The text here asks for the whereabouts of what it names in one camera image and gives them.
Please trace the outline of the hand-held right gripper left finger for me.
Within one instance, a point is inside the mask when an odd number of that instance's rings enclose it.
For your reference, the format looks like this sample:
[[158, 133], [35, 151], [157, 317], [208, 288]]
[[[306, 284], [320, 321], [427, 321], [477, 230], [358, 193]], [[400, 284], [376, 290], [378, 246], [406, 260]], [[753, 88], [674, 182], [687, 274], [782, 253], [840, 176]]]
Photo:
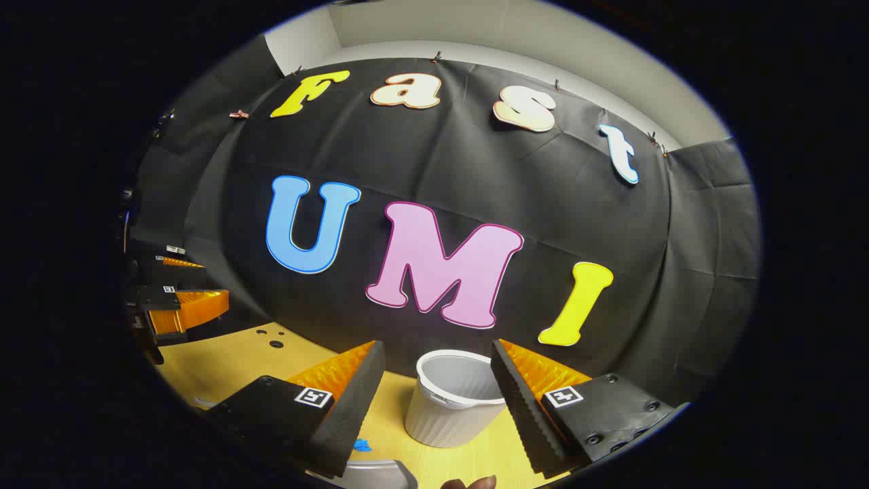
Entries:
[[385, 371], [382, 341], [361, 344], [288, 380], [255, 378], [206, 420], [275, 467], [342, 476]]

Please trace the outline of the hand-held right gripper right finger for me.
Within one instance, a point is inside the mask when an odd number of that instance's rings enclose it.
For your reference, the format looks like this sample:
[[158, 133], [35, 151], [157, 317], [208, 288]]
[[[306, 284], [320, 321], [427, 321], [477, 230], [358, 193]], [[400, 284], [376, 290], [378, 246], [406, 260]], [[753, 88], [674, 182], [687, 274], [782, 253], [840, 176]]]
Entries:
[[502, 338], [491, 369], [533, 471], [545, 476], [626, 451], [676, 414], [620, 374], [591, 378]]

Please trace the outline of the grey plastic dustpan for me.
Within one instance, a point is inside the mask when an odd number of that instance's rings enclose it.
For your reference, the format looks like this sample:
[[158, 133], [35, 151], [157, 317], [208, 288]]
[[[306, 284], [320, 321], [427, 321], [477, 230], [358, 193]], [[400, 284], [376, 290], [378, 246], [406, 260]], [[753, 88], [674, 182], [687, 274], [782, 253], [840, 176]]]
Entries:
[[333, 483], [344, 489], [419, 489], [416, 477], [397, 459], [348, 462]]

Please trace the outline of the white ribbed garbage bin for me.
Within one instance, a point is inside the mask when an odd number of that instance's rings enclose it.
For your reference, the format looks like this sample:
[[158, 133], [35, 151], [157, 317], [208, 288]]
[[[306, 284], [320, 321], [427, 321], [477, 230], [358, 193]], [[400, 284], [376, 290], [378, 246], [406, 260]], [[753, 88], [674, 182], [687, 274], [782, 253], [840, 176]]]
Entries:
[[506, 408], [492, 360], [463, 350], [434, 350], [416, 363], [417, 380], [404, 427], [431, 448], [459, 448]]

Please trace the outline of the light wooden desktop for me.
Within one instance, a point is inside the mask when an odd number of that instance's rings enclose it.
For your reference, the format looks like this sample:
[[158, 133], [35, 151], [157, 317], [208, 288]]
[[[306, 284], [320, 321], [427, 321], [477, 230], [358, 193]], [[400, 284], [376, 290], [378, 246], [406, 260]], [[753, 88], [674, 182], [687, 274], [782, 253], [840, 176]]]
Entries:
[[[220, 402], [262, 375], [290, 378], [335, 356], [282, 325], [271, 323], [215, 338], [161, 347], [158, 369], [190, 403]], [[372, 452], [351, 459], [397, 459], [411, 471], [419, 489], [439, 489], [447, 480], [466, 485], [495, 475], [496, 489], [555, 487], [555, 479], [535, 473], [513, 419], [503, 411], [482, 434], [459, 448], [429, 448], [407, 434], [404, 419], [415, 378], [385, 372], [359, 437]]]

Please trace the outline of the black backdrop cloth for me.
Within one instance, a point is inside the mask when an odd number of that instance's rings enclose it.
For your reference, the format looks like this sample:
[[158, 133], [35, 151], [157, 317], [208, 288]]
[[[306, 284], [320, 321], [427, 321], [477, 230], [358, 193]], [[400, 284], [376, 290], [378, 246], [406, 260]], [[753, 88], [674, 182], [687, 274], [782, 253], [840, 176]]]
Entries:
[[279, 77], [263, 40], [172, 107], [132, 238], [319, 346], [382, 340], [410, 376], [505, 338], [679, 405], [747, 327], [762, 240], [732, 139], [664, 158], [596, 103], [457, 60]]

